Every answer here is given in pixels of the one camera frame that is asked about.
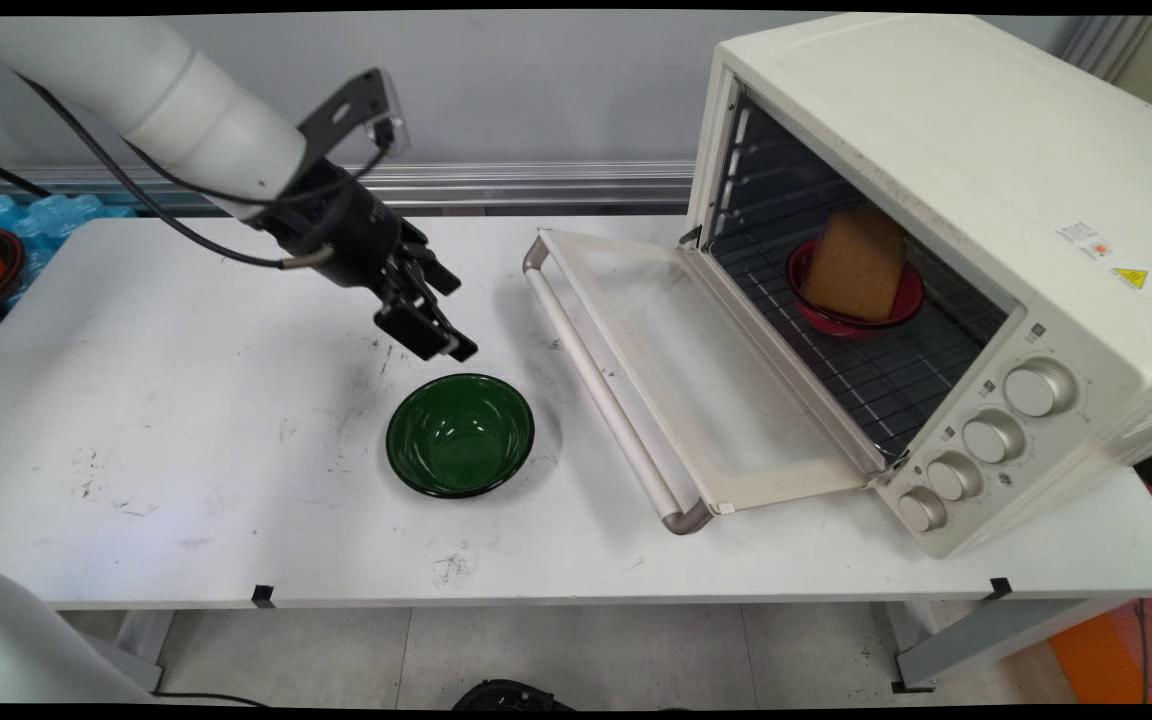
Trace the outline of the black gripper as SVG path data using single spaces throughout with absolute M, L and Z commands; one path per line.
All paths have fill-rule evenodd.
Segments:
M 329 258 L 312 266 L 340 287 L 378 293 L 381 306 L 372 323 L 408 351 L 430 361 L 445 355 L 465 363 L 477 344 L 454 328 L 439 309 L 435 293 L 461 287 L 415 225 L 394 214 L 361 183 L 264 210 L 264 232 L 291 258 L 311 258 L 332 247 Z M 388 268 L 391 256 L 408 268 Z

